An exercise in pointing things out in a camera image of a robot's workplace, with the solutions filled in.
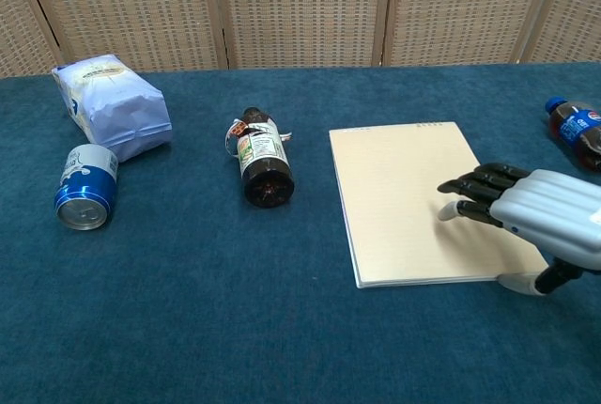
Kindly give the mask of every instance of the wicker room divider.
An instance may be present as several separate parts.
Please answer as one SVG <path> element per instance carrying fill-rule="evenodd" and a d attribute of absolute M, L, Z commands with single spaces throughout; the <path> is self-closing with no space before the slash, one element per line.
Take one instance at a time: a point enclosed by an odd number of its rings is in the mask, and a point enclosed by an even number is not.
<path fill-rule="evenodd" d="M 61 60 L 36 0 L 0 0 L 0 77 L 48 73 Z"/>
<path fill-rule="evenodd" d="M 0 0 L 0 76 L 601 59 L 601 0 Z"/>
<path fill-rule="evenodd" d="M 39 0 L 67 61 L 116 53 L 135 70 L 225 68 L 217 0 Z"/>

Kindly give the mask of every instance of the soda can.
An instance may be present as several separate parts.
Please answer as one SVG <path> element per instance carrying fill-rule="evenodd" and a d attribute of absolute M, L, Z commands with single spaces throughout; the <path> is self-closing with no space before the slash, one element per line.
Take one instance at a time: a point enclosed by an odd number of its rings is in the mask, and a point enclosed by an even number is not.
<path fill-rule="evenodd" d="M 58 219 L 76 230 L 103 225 L 115 204 L 117 166 L 116 155 L 108 148 L 96 144 L 74 148 L 54 196 Z"/>

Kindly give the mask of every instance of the bottle cap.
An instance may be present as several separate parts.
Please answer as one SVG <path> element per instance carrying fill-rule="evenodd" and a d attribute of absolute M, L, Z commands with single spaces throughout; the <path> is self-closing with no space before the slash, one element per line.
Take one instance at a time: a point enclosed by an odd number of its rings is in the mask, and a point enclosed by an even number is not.
<path fill-rule="evenodd" d="M 553 113 L 553 111 L 555 111 L 555 108 L 557 108 L 558 106 L 560 106 L 562 103 L 567 102 L 567 99 L 565 97 L 560 97 L 560 96 L 556 96 L 556 97 L 551 97 L 547 103 L 545 103 L 545 110 L 547 110 L 547 112 L 549 114 Z"/>
<path fill-rule="evenodd" d="M 249 106 L 247 109 L 244 110 L 244 115 L 256 115 L 257 113 L 261 113 L 261 110 L 259 110 L 256 106 Z"/>

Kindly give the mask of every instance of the bag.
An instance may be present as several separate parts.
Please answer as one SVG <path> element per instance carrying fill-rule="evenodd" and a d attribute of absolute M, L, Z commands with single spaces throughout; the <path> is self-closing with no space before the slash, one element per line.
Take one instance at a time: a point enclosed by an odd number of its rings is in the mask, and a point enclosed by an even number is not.
<path fill-rule="evenodd" d="M 90 143 L 120 162 L 171 141 L 171 120 L 159 89 L 113 54 L 54 68 L 71 118 Z"/>

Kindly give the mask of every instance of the cola bottle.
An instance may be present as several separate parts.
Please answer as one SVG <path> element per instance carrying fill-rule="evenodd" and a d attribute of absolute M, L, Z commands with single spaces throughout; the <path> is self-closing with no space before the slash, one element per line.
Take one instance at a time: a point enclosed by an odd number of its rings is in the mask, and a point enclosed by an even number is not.
<path fill-rule="evenodd" d="M 284 204 L 294 192 L 294 180 L 275 122 L 255 107 L 240 120 L 246 124 L 238 137 L 244 195 L 265 209 Z"/>
<path fill-rule="evenodd" d="M 576 154 L 580 164 L 601 172 L 601 116 L 586 103 L 563 97 L 548 100 L 548 126 Z"/>

